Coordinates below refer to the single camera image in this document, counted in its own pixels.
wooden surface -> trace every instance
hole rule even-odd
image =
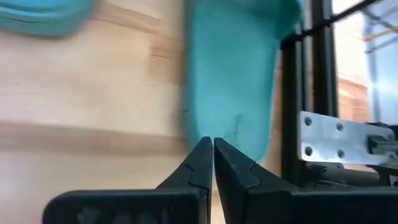
[[[181,27],[182,0],[107,0],[68,37],[0,32],[0,223],[40,223],[67,190],[156,187],[182,162]]]

blue fabric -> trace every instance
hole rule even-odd
[[[184,116],[192,146],[220,137],[264,159],[280,42],[300,15],[297,0],[188,0]]]
[[[95,0],[0,0],[0,29],[63,35],[90,16]]]

